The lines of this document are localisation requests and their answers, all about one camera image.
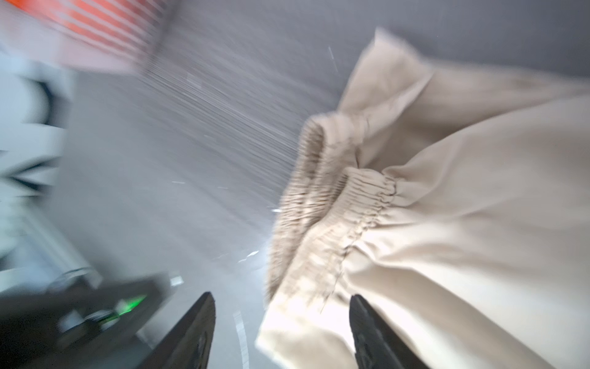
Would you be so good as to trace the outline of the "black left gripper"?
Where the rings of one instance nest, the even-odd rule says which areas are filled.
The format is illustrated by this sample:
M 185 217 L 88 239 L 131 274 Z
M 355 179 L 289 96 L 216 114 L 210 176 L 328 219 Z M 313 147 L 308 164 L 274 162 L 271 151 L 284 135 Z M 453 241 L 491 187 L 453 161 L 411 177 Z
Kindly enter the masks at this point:
M 3 368 L 78 368 L 126 346 L 171 294 L 154 275 L 1 296 Z

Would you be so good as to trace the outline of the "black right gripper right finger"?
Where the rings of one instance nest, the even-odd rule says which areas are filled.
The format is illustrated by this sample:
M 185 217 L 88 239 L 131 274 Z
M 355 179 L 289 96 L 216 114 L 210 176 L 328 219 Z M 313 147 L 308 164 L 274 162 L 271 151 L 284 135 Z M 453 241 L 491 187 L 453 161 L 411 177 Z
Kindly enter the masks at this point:
M 362 295 L 350 299 L 349 321 L 358 368 L 429 368 Z

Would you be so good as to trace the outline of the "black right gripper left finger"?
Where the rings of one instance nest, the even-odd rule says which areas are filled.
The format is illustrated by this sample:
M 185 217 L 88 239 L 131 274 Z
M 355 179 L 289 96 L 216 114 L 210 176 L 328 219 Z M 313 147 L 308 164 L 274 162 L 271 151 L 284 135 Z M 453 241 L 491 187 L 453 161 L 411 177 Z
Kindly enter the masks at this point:
M 206 368 L 215 322 L 215 300 L 205 292 L 137 369 Z

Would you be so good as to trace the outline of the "beige shorts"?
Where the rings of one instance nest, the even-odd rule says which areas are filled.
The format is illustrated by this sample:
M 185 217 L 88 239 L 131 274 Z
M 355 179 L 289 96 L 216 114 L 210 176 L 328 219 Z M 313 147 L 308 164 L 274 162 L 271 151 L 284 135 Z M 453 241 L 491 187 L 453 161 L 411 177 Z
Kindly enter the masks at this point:
M 258 349 L 355 368 L 362 295 L 431 368 L 589 366 L 589 81 L 430 61 L 377 29 L 307 120 Z

